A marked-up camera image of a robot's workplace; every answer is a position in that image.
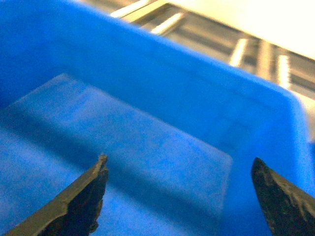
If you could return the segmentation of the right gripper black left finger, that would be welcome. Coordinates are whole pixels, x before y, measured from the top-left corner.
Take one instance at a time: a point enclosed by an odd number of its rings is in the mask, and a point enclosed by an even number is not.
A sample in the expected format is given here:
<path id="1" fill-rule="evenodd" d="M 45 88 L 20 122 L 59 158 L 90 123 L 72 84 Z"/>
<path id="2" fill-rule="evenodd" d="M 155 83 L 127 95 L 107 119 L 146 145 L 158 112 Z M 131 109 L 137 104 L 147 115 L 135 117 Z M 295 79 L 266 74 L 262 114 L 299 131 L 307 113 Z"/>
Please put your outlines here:
<path id="1" fill-rule="evenodd" d="M 88 236 L 94 233 L 109 176 L 107 160 L 107 155 L 100 155 L 91 168 L 6 235 Z"/>

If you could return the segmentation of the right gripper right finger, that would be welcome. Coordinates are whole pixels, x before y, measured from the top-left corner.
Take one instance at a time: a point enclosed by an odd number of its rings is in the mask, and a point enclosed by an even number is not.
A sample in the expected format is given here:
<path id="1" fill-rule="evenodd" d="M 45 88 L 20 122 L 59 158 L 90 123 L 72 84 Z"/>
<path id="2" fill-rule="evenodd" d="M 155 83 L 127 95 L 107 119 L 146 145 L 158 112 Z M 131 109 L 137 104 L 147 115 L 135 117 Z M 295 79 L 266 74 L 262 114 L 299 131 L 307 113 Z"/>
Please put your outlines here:
<path id="1" fill-rule="evenodd" d="M 251 169 L 254 189 L 274 236 L 313 236 L 315 198 L 255 158 Z"/>

